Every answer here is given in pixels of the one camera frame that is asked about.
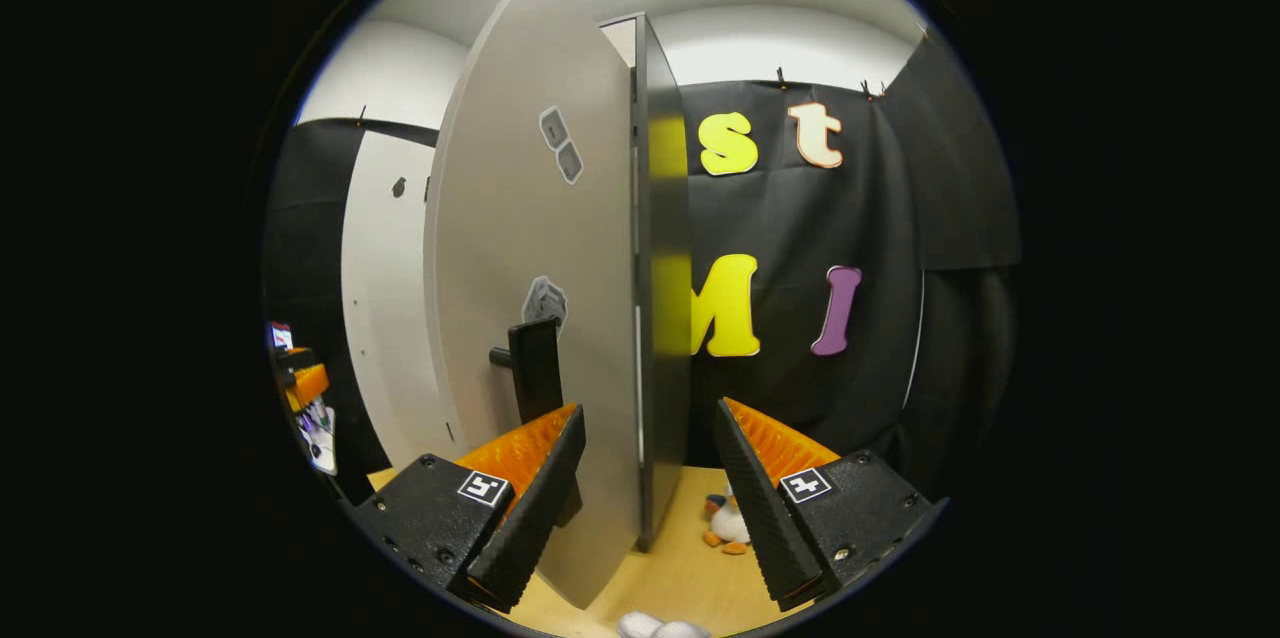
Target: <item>purple letter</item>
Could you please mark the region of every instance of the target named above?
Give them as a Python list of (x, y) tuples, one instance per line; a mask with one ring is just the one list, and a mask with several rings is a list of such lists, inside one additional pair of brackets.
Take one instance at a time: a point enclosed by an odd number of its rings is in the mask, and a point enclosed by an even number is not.
[(827, 319), (822, 323), (822, 336), (809, 346), (813, 355), (836, 355), (849, 347), (845, 328), (849, 327), (849, 314), (854, 309), (854, 291), (863, 282), (863, 272), (845, 265), (832, 265), (827, 272), (831, 283), (831, 301), (827, 302)]

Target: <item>yellow letter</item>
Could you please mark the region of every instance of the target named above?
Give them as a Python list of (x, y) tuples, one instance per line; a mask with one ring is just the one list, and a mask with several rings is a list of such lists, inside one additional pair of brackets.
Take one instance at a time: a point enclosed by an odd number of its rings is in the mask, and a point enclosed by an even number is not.
[(722, 255), (712, 264), (701, 295), (694, 293), (692, 347), (698, 348), (716, 320), (716, 333), (707, 343), (717, 357), (748, 356), (760, 352), (760, 339), (751, 333), (751, 274), (755, 258), (746, 254)]
[(836, 168), (844, 160), (838, 150), (827, 147), (827, 131), (840, 132), (840, 120), (827, 115), (820, 102), (792, 105), (787, 115), (796, 119), (796, 147), (818, 168)]
[(698, 142), (703, 143), (703, 168), (712, 176), (745, 173), (755, 165), (760, 152), (755, 141), (744, 136), (751, 131), (751, 122), (741, 113), (708, 115), (698, 127)]

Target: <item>wall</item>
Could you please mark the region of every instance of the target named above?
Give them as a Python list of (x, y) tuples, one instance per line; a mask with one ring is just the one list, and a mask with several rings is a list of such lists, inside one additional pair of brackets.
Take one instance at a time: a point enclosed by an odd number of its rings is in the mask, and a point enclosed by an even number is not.
[(366, 20), (342, 42), (302, 104), (298, 123), (365, 117), (439, 128), (467, 46), (389, 20)]
[(730, 5), (653, 18), (676, 82), (787, 81), (879, 91), (915, 44), (861, 20), (781, 5)]

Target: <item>plush toy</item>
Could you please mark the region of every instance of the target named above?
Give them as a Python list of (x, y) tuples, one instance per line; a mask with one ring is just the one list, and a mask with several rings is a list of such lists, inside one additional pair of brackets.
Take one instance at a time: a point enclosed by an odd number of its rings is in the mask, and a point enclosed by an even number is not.
[(703, 541), (713, 548), (724, 543), (723, 551), (731, 556), (745, 553), (751, 537), (746, 532), (742, 511), (737, 510), (733, 487), (726, 484), (724, 496), (707, 496), (707, 511), (712, 516), (712, 529), (703, 533)]
[(632, 611), (618, 621), (618, 635), (622, 638), (712, 638), (701, 628), (685, 621), (663, 623), (646, 612)]

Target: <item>wooden floor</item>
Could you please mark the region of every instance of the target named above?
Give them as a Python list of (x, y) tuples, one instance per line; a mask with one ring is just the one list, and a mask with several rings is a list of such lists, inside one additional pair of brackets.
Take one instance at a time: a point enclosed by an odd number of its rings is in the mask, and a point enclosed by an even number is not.
[[(394, 471), (370, 475), (380, 489)], [(618, 619), (644, 611), (662, 620), (687, 620), (713, 635), (740, 633), (804, 610), (787, 612), (769, 600), (755, 562), (754, 547), (731, 556), (703, 542), (708, 493), (724, 493), (724, 471), (689, 468), (681, 471), (671, 510), (653, 551), (630, 552), (617, 573), (586, 609), (563, 601), (536, 573), (508, 618), (536, 630), (566, 638), (617, 638)]]

